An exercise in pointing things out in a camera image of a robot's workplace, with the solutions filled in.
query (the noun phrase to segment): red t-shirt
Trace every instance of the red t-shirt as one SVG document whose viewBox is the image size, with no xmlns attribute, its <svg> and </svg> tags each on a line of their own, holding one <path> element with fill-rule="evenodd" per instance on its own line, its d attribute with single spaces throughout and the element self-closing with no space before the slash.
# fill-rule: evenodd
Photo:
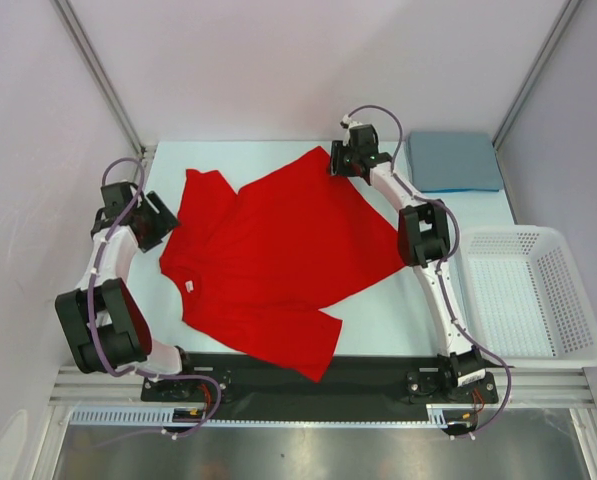
<svg viewBox="0 0 597 480">
<path fill-rule="evenodd" d="M 187 170 L 160 259 L 185 323 L 314 381 L 342 326 L 319 309 L 403 267 L 394 228 L 328 163 L 316 148 L 237 194 L 217 171 Z"/>
</svg>

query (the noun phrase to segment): white plastic basket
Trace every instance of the white plastic basket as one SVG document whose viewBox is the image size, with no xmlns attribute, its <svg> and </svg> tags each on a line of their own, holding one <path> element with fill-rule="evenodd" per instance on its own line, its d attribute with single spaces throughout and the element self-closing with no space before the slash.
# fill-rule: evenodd
<svg viewBox="0 0 597 480">
<path fill-rule="evenodd" d="M 462 232 L 467 323 L 516 367 L 597 366 L 597 324 L 565 238 L 516 225 Z"/>
</svg>

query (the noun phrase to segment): white backdrop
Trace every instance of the white backdrop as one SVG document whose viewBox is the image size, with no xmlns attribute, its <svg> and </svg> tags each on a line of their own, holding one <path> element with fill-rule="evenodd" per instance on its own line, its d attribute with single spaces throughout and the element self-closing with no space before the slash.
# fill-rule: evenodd
<svg viewBox="0 0 597 480">
<path fill-rule="evenodd" d="M 563 3 L 73 0 L 147 144 L 331 139 L 368 102 L 492 135 Z"/>
<path fill-rule="evenodd" d="M 16 435 L 26 448 L 13 478 L 38 448 L 70 358 L 54 298 L 73 288 L 91 253 L 102 170 L 129 152 L 51 3 L 1 1 L 0 431 L 20 409 L 29 419 Z M 15 457 L 9 450 L 7 465 Z"/>
<path fill-rule="evenodd" d="M 519 220 L 567 238 L 597 317 L 597 0 L 581 7 L 500 160 Z M 587 378 L 597 404 L 597 368 Z"/>
</svg>

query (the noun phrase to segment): wire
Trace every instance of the wire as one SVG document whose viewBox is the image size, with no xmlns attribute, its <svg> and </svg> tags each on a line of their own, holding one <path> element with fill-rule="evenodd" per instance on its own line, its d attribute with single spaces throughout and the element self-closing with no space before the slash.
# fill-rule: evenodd
<svg viewBox="0 0 597 480">
<path fill-rule="evenodd" d="M 440 289 L 442 291 L 442 296 L 443 299 L 445 301 L 445 305 L 447 306 L 447 311 L 449 312 L 449 316 L 451 318 L 451 323 L 456 327 L 456 329 L 458 330 L 458 332 L 460 332 L 460 334 L 465 337 L 465 339 L 467 339 L 467 341 L 469 343 L 471 343 L 473 346 L 475 346 L 476 348 L 480 349 L 482 352 L 486 353 L 487 355 L 489 355 L 491 358 L 493 358 L 494 360 L 496 360 L 502 368 L 504 368 L 505 370 L 505 374 L 507 375 L 507 388 L 505 390 L 505 396 L 503 397 L 502 402 L 500 403 L 500 406 L 498 407 L 498 410 L 496 410 L 496 412 L 493 414 L 493 416 L 487 420 L 487 422 L 485 422 L 484 424 L 482 424 L 481 426 L 479 426 L 478 428 L 476 428 L 476 430 L 474 430 L 474 432 L 480 431 L 483 428 L 487 427 L 488 425 L 491 425 L 492 422 L 494 422 L 496 419 L 499 418 L 500 414 L 504 411 L 505 407 L 507 406 L 507 404 L 509 403 L 509 397 L 511 396 L 511 368 L 509 367 L 509 365 L 507 365 L 507 363 L 500 358 L 498 355 L 496 355 L 495 353 L 493 353 L 491 350 L 488 350 L 487 348 L 483 347 L 480 343 L 478 343 L 471 335 L 469 335 L 467 333 L 467 331 L 460 326 L 460 324 L 458 323 L 458 318 L 456 317 L 454 310 L 451 306 L 451 301 L 449 300 L 449 295 L 447 294 L 447 287 L 445 286 L 445 281 L 443 279 L 443 274 L 442 274 L 442 264 L 443 262 L 448 261 L 457 251 L 458 251 L 458 247 L 460 245 L 460 227 L 458 226 L 458 220 L 456 219 L 456 216 L 454 215 L 454 213 L 449 209 L 449 207 L 447 207 L 447 205 L 445 205 L 443 202 L 441 202 L 440 200 L 436 200 L 436 199 L 432 199 L 432 198 L 427 198 L 423 195 L 418 195 L 417 193 L 414 193 L 413 190 L 411 188 L 409 188 L 409 186 L 407 185 L 406 182 L 404 182 L 398 175 L 397 170 L 395 168 L 396 165 L 396 155 L 398 154 L 398 151 L 400 150 L 400 147 L 404 141 L 404 132 L 402 129 L 402 124 L 400 123 L 400 120 L 398 119 L 398 117 L 391 112 L 390 110 L 381 107 L 379 105 L 363 105 L 361 107 L 355 108 L 351 111 L 351 113 L 348 114 L 349 117 L 351 117 L 353 114 L 361 111 L 361 110 L 365 110 L 365 109 L 373 109 L 373 110 L 379 110 L 381 112 L 386 113 L 387 115 L 389 115 L 394 122 L 396 123 L 396 126 L 398 127 L 398 133 L 399 133 L 399 137 L 398 137 L 398 144 L 396 145 L 396 150 L 394 151 L 393 154 L 393 158 L 391 159 L 391 175 L 394 178 L 394 180 L 398 183 L 398 185 L 400 185 L 408 194 L 410 197 L 412 197 L 415 200 L 419 200 L 421 202 L 429 202 L 432 205 L 435 205 L 438 208 L 441 208 L 446 214 L 447 216 L 451 219 L 451 223 L 454 226 L 454 244 L 453 247 L 450 248 L 450 250 L 447 252 L 447 254 L 442 257 L 440 260 L 438 260 L 438 262 L 436 263 L 436 270 L 435 273 L 438 276 L 438 283 L 440 285 Z"/>
<path fill-rule="evenodd" d="M 474 412 L 476 415 L 478 415 L 485 409 L 485 399 L 482 398 L 482 395 L 480 394 L 477 388 L 474 388 L 474 390 L 471 392 L 471 396 L 474 399 L 474 407 L 478 402 L 480 402 L 480 408 Z"/>
<path fill-rule="evenodd" d="M 102 343 L 100 342 L 100 336 L 98 335 L 98 329 L 96 328 L 96 314 L 95 314 L 95 310 L 94 310 L 94 288 L 96 286 L 96 278 L 98 276 L 98 269 L 100 268 L 100 264 L 102 263 L 103 254 L 105 252 L 105 247 L 109 243 L 109 240 L 115 233 L 115 231 L 118 228 L 118 226 L 120 225 L 120 223 L 125 219 L 125 217 L 129 214 L 129 212 L 131 212 L 133 207 L 138 202 L 138 198 L 140 197 L 140 195 L 143 191 L 144 185 L 145 185 L 145 169 L 142 166 L 142 164 L 140 163 L 140 161 L 135 158 L 124 157 L 124 158 L 119 158 L 118 160 L 115 160 L 105 169 L 105 171 L 103 172 L 103 175 L 102 175 L 103 186 L 106 185 L 106 183 L 107 183 L 107 176 L 109 175 L 109 172 L 116 165 L 118 165 L 120 163 L 135 164 L 138 167 L 140 179 L 138 181 L 138 184 L 136 185 L 136 191 L 134 192 L 134 196 L 131 198 L 131 200 L 129 201 L 127 206 L 122 210 L 120 215 L 118 215 L 118 217 L 116 217 L 116 219 L 113 221 L 113 223 L 109 227 L 109 230 L 105 234 L 104 241 L 100 244 L 100 247 L 98 248 L 98 251 L 96 252 L 96 255 L 94 257 L 93 268 L 91 270 L 91 275 L 89 276 L 89 283 L 87 286 L 87 313 L 88 313 L 88 317 L 89 317 L 89 330 L 91 332 L 91 338 L 92 338 L 92 341 L 94 344 L 94 348 L 96 349 L 96 353 L 98 354 L 98 357 L 100 358 L 100 363 L 102 364 L 105 371 L 113 377 L 116 377 L 116 378 L 122 377 L 123 375 L 126 375 L 128 373 L 135 372 L 138 375 L 141 375 L 148 379 L 153 379 L 153 378 L 157 377 L 158 380 L 199 380 L 202 382 L 211 383 L 213 385 L 213 387 L 216 389 L 216 400 L 214 402 L 213 408 L 207 412 L 207 414 L 204 416 L 204 418 L 199 420 L 198 423 L 196 423 L 189 430 L 186 430 L 185 432 L 181 432 L 181 433 L 176 433 L 171 436 L 171 438 L 173 438 L 173 439 L 184 438 L 184 437 L 188 437 L 189 435 L 196 432 L 198 430 L 198 428 L 200 428 L 202 425 L 204 425 L 207 421 L 209 421 L 214 416 L 214 414 L 216 413 L 216 410 L 218 410 L 218 406 L 220 405 L 220 401 L 222 399 L 222 391 L 220 389 L 220 384 L 215 379 L 208 377 L 206 375 L 155 374 L 155 373 L 147 372 L 145 370 L 141 370 L 139 368 L 134 368 L 134 367 L 127 367 L 122 370 L 116 371 L 114 369 L 114 367 L 109 363 L 109 359 L 107 358 L 107 355 L 105 354 L 105 352 L 102 348 Z M 110 443 L 113 443 L 117 440 L 129 438 L 129 437 L 139 435 L 142 433 L 162 433 L 162 431 L 161 430 L 153 430 L 153 429 L 139 430 L 137 432 L 133 432 L 131 435 L 123 435 L 122 437 L 118 437 L 118 438 L 110 440 L 108 442 L 104 442 L 104 445 L 109 445 Z"/>
</svg>

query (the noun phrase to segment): folded blue towel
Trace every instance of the folded blue towel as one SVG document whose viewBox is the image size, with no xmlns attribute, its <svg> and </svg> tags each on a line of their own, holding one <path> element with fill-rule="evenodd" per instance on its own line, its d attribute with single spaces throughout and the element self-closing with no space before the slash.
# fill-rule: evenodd
<svg viewBox="0 0 597 480">
<path fill-rule="evenodd" d="M 503 188 L 486 133 L 412 132 L 406 148 L 412 183 L 421 192 Z"/>
</svg>

